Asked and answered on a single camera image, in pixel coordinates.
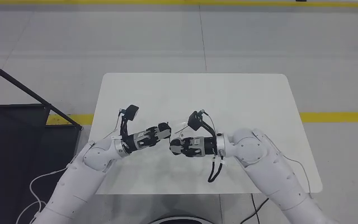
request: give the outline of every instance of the yellow floor line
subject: yellow floor line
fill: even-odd
[[[358,2],[240,0],[0,0],[0,4],[200,4],[217,6],[358,7]]]
[[[339,122],[358,122],[358,112],[302,112],[300,113],[303,123],[339,123]],[[92,125],[93,114],[70,114],[75,122],[80,125]],[[51,114],[47,120],[48,125],[70,124],[60,115]]]

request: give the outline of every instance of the white table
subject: white table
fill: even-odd
[[[200,109],[211,115],[219,132],[260,128],[288,157],[304,165],[312,192],[322,190],[288,80],[282,74],[108,73],[102,80],[89,138],[96,141],[112,131],[118,110],[130,104],[138,106],[139,112],[128,122],[129,133],[160,122],[185,120]],[[289,163],[308,191],[302,168]],[[164,140],[114,164],[97,194],[259,193],[233,158],[227,159],[213,183],[207,182],[210,170],[211,156],[174,156]]]

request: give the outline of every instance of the black metal pole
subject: black metal pole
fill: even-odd
[[[68,122],[70,122],[71,124],[73,124],[76,128],[78,128],[79,130],[82,130],[82,126],[79,125],[77,122],[75,122],[74,120],[72,120],[69,116],[65,115],[64,113],[62,113],[59,109],[55,108],[54,106],[52,106],[52,104],[50,104],[49,102],[47,102],[46,100],[44,100],[41,96],[37,95],[36,93],[34,93],[31,89],[27,88],[24,84],[22,84],[21,82],[19,82],[18,80],[14,79],[12,76],[10,76],[8,73],[6,73],[4,70],[0,69],[0,76],[2,76],[4,79],[8,80],[10,83],[14,84],[16,87],[18,87],[20,90],[24,91],[25,93],[29,94],[30,96],[32,96],[34,99],[36,99],[38,102],[44,104],[46,107],[50,108],[51,110],[53,110],[55,113],[57,113],[58,115],[60,115],[61,117],[63,117],[64,119],[66,119]]]

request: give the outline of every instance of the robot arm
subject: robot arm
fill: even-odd
[[[270,198],[292,224],[337,223],[323,214],[306,193],[282,152],[260,130],[241,129],[222,135],[223,156],[242,165],[255,186]]]
[[[122,135],[107,136],[96,143],[90,141],[84,146],[67,165],[46,207],[35,215],[34,224],[71,223],[76,212],[97,192],[116,160],[170,137],[171,129],[166,123],[127,135],[126,120],[133,120],[137,110],[133,105],[122,110]]]
[[[195,111],[188,121],[193,130],[200,128],[202,117],[198,114]],[[175,155],[234,157],[255,186],[281,209],[292,224],[337,223],[323,214],[303,190],[282,152],[258,129],[240,129],[232,136],[216,133],[215,137],[175,138],[170,145]]]

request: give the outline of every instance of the concrete floor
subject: concrete floor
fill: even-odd
[[[107,72],[283,73],[300,112],[358,111],[357,36],[357,11],[334,8],[0,7],[0,67],[67,114],[94,113]],[[0,104],[31,102],[0,81]],[[331,217],[356,223],[358,124],[304,128],[323,183],[314,197]],[[239,223],[252,211],[247,194],[96,195],[75,223],[175,213]],[[271,202],[260,219],[288,223]]]

